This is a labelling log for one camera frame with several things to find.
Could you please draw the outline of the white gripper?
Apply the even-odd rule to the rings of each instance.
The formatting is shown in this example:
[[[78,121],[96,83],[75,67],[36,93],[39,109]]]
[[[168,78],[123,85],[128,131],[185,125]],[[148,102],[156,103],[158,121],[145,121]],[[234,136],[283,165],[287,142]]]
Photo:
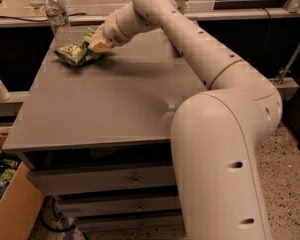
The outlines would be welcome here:
[[[128,38],[120,30],[116,13],[111,13],[102,25],[102,31],[96,30],[92,35],[88,48],[95,53],[108,52],[112,47],[123,46]]]

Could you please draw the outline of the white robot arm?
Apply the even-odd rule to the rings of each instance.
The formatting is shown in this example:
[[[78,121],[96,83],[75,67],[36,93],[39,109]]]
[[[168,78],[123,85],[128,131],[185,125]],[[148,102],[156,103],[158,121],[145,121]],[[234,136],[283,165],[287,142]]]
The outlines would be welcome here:
[[[171,126],[172,161],[188,240],[273,240],[255,149],[279,125],[282,99],[259,71],[179,12],[174,0],[131,0],[90,49],[106,52],[154,27],[204,84]]]

